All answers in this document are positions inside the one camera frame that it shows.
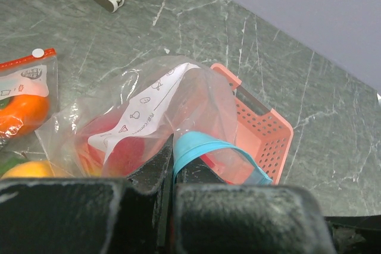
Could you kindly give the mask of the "pink perforated plastic basket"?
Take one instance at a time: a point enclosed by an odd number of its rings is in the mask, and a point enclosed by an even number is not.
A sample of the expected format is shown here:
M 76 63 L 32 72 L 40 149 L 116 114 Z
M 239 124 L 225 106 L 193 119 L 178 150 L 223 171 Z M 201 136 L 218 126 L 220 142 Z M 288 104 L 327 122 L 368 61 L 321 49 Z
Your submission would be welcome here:
M 211 69 L 224 76 L 233 90 L 238 118 L 237 146 L 254 158 L 273 184 L 278 184 L 293 138 L 292 126 L 224 65 L 215 63 Z

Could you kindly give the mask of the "clear bag blue zipper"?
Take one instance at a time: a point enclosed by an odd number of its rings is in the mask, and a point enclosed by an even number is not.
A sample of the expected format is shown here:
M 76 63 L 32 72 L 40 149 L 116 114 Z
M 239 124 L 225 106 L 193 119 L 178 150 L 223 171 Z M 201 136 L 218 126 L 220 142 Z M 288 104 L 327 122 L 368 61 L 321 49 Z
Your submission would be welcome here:
M 88 139 L 105 152 L 99 177 L 116 144 L 127 137 L 162 138 L 173 144 L 174 173 L 202 158 L 230 184 L 271 183 L 253 157 L 236 144 L 235 97 L 225 77 L 184 56 L 150 59 L 79 96 L 39 127 L 49 162 L 72 177 L 85 173 L 77 156 L 77 131 L 94 118 L 118 111 L 117 125 Z

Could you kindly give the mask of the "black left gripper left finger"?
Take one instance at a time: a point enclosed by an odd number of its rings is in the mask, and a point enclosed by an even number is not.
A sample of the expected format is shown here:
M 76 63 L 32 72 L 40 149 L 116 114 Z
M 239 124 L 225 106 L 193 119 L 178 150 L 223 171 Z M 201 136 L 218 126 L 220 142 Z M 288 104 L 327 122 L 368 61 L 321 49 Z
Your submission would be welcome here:
M 2 253 L 162 253 L 173 144 L 119 178 L 1 181 Z

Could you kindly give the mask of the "clear bag orange zipper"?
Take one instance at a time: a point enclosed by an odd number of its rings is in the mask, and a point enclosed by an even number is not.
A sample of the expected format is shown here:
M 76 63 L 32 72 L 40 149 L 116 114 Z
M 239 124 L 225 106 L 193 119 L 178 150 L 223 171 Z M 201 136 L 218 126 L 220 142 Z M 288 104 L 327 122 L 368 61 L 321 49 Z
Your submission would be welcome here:
M 58 63 L 54 48 L 37 48 L 31 55 L 1 63 L 1 109 L 18 95 L 48 97 L 47 118 L 55 112 L 58 108 Z M 16 138 L 1 138 L 1 146 Z

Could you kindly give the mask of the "pink red apple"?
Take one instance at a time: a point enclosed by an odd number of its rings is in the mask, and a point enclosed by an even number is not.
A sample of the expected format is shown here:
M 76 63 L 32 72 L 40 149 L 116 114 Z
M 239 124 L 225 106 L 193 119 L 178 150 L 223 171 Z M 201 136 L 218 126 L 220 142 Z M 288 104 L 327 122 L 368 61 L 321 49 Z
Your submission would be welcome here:
M 91 146 L 88 139 L 98 133 L 113 129 L 121 113 L 118 111 L 100 115 L 77 131 L 74 144 L 79 161 L 90 176 L 99 177 L 104 166 L 105 152 Z M 167 141 L 169 135 L 162 138 L 127 137 L 118 142 L 107 160 L 106 176 L 125 176 L 141 167 L 151 159 Z

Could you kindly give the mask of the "orange persimmon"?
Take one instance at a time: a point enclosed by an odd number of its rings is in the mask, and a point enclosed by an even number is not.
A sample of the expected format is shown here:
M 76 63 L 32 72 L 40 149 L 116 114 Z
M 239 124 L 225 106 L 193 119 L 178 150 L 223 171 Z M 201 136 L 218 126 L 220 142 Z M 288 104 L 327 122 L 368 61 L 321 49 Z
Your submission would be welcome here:
M 1 138 L 21 137 L 35 131 L 48 116 L 50 100 L 36 95 L 12 97 L 1 109 Z

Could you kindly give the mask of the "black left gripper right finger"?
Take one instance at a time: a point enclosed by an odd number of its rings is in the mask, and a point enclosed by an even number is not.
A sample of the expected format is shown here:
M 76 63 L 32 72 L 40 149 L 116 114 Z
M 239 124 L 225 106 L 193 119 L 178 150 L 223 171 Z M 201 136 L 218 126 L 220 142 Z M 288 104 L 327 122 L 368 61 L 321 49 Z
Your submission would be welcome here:
M 295 186 L 231 185 L 200 159 L 174 173 L 175 253 L 335 253 L 315 197 Z

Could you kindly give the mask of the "yellow orange peach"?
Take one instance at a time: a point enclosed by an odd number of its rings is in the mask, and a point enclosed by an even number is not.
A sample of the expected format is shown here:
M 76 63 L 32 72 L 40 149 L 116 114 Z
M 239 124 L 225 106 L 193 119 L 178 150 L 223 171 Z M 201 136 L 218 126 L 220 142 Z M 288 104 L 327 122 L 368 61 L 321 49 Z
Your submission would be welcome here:
M 1 179 L 6 178 L 51 178 L 69 177 L 70 175 L 49 161 L 29 161 L 10 168 Z

